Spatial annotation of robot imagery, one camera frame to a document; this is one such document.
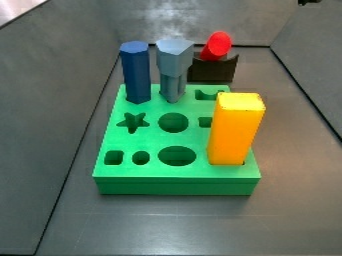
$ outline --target hole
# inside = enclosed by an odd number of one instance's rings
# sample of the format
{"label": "hole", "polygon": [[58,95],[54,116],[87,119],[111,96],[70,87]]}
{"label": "hole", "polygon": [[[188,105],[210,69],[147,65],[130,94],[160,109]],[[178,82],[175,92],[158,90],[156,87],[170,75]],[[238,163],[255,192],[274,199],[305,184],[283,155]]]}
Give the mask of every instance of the hole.
{"label": "hole", "polygon": [[144,121],[146,113],[134,115],[131,113],[124,113],[124,120],[116,124],[119,127],[127,127],[128,133],[134,134],[139,127],[148,127],[150,124]]}
{"label": "hole", "polygon": [[200,128],[210,128],[213,122],[213,117],[199,117],[198,124]]}
{"label": "hole", "polygon": [[187,129],[188,119],[179,113],[167,113],[159,118],[158,124],[166,132],[178,133]]}
{"label": "hole", "polygon": [[190,148],[171,146],[160,150],[158,158],[167,165],[184,166],[195,161],[196,154]]}
{"label": "hole", "polygon": [[132,161],[136,165],[144,165],[150,161],[150,154],[146,151],[138,151],[132,156]]}
{"label": "hole", "polygon": [[218,90],[218,92],[215,94],[206,94],[200,90],[195,90],[195,99],[196,100],[217,100],[219,92],[225,92],[225,91]]}
{"label": "hole", "polygon": [[120,150],[111,150],[107,152],[104,157],[104,164],[106,165],[119,165],[123,162],[123,151]]}

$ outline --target green foam block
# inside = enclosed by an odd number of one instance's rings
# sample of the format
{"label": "green foam block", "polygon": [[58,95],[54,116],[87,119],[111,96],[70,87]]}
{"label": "green foam block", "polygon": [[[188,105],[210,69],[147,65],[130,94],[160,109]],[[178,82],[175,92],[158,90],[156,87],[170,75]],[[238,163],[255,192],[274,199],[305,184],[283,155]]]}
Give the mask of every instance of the green foam block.
{"label": "green foam block", "polygon": [[191,85],[170,104],[126,101],[120,86],[92,177],[102,194],[251,195],[261,179],[253,150],[242,166],[207,161],[215,98],[229,86]]}

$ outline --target circular hole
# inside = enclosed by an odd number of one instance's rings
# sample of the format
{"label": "circular hole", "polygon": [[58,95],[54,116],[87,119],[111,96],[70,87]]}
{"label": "circular hole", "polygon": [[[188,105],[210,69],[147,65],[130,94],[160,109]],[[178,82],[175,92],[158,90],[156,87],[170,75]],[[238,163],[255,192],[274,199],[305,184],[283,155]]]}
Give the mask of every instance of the circular hole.
{"label": "circular hole", "polygon": [[166,132],[178,133],[187,129],[188,119],[179,113],[167,113],[159,118],[158,124]]}
{"label": "circular hole", "polygon": [[136,165],[144,165],[150,161],[150,154],[146,151],[138,151],[132,156],[132,161]]}

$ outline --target orange block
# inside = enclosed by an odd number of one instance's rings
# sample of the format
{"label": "orange block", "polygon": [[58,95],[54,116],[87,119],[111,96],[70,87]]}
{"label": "orange block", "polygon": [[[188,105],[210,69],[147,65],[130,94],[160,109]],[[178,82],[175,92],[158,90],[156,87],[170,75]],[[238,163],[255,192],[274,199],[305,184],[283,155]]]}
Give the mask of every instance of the orange block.
{"label": "orange block", "polygon": [[265,111],[258,93],[218,94],[207,146],[210,164],[243,164]]}

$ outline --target metal wall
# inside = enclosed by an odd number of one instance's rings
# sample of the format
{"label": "metal wall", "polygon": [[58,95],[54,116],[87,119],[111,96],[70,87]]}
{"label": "metal wall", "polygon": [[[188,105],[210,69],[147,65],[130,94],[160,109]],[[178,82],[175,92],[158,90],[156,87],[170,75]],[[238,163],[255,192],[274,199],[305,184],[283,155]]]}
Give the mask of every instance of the metal wall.
{"label": "metal wall", "polygon": [[271,49],[342,138],[342,1],[307,4]]}
{"label": "metal wall", "polygon": [[217,30],[235,45],[270,46],[297,0],[107,0],[120,41],[183,37],[206,43]]}
{"label": "metal wall", "polygon": [[54,0],[0,30],[0,254],[32,254],[118,56],[94,0]]}

